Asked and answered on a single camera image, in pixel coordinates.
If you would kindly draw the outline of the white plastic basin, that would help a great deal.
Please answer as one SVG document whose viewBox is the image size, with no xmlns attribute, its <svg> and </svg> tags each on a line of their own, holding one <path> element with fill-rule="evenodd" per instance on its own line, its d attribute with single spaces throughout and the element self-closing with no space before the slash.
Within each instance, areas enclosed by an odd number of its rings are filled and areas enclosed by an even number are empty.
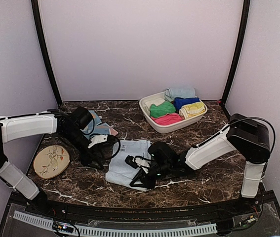
<svg viewBox="0 0 280 237">
<path fill-rule="evenodd" d="M 142 113 L 144 115 L 144 118 L 146 119 L 146 121 L 149 123 L 149 125 L 155 131 L 157 131 L 157 132 L 159 132 L 161 134 L 170 133 L 170 132 L 179 130 L 181 128 L 187 127 L 189 125 L 192 125 L 192 124 L 200 121 L 202 119 L 202 117 L 208 111 L 207 105 L 203 102 L 205 110 L 204 110 L 203 113 L 201 113 L 201 114 L 199 114 L 197 116 L 194 116 L 194 117 L 189 118 L 189 119 L 184 119 L 184 120 L 181 120 L 179 122 L 172 123 L 170 125 L 160 125 L 160 124 L 157 124 L 155 121 L 153 121 L 153 119 L 150 117 L 149 113 L 147 112 L 145 103 L 148 102 L 148 101 L 151 101 L 151 100 L 159 99 L 159 98 L 164 99 L 164 94 L 165 94 L 164 91 L 163 92 L 159 92 L 159 93 L 156 93 L 156 94 L 153 94 L 153 95 L 146 96 L 146 97 L 140 99 L 140 101 L 139 101 L 139 106 L 140 106 L 140 109 L 141 109 L 141 111 L 142 111 Z"/>
</svg>

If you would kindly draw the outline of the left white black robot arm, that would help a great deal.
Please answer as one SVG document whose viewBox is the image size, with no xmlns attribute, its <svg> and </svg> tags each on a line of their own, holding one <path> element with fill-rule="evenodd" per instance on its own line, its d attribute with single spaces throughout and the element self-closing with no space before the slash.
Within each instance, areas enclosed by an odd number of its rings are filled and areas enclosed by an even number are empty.
<svg viewBox="0 0 280 237">
<path fill-rule="evenodd" d="M 71 113 L 60 109 L 51 109 L 39 113 L 0 116 L 0 179 L 13 190 L 19 192 L 40 215 L 51 212 L 51 203 L 46 201 L 45 192 L 24 172 L 14 165 L 14 161 L 26 160 L 38 145 L 39 137 L 45 134 L 58 134 L 76 148 L 83 165 L 97 164 L 103 168 L 101 159 L 93 153 L 92 141 L 84 134 L 83 129 L 94 122 L 91 112 L 78 107 Z"/>
</svg>

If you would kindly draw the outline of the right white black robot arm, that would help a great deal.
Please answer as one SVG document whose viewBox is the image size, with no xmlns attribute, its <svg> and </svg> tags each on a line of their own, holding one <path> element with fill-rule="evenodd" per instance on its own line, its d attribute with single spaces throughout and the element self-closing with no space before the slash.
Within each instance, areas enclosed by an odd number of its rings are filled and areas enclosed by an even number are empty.
<svg viewBox="0 0 280 237">
<path fill-rule="evenodd" d="M 131 187 L 154 189 L 156 181 L 167 177 L 182 177 L 192 174 L 211 161 L 238 151 L 245 158 L 245 170 L 240 195 L 234 202 L 234 210 L 245 214 L 252 206 L 261 180 L 275 146 L 269 132 L 275 129 L 270 122 L 258 117 L 233 114 L 229 123 L 214 135 L 177 154 L 165 142 L 155 142 L 148 148 L 150 158 L 127 156 L 124 162 L 139 169 L 130 182 Z"/>
</svg>

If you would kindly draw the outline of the blue patterned cartoon towel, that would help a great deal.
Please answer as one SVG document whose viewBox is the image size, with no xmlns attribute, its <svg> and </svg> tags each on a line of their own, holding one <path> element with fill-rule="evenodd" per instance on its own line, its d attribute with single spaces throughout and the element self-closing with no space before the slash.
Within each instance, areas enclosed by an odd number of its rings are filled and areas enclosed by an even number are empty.
<svg viewBox="0 0 280 237">
<path fill-rule="evenodd" d="M 93 120 L 84 128 L 82 132 L 89 139 L 96 135 L 113 135 L 116 136 L 118 132 L 109 126 L 107 123 L 101 121 L 101 117 L 98 116 L 93 110 L 89 110 L 93 116 Z"/>
</svg>

